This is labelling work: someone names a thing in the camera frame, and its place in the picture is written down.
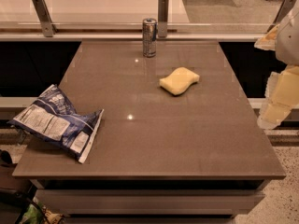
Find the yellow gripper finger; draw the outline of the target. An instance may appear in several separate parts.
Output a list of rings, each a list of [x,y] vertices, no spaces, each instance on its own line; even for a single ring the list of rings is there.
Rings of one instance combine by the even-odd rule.
[[[266,35],[259,38],[254,47],[262,50],[276,50],[276,39],[278,34],[278,26],[274,26]]]
[[[262,129],[272,130],[299,104],[299,66],[288,65],[280,73],[272,72],[264,95],[257,123]]]

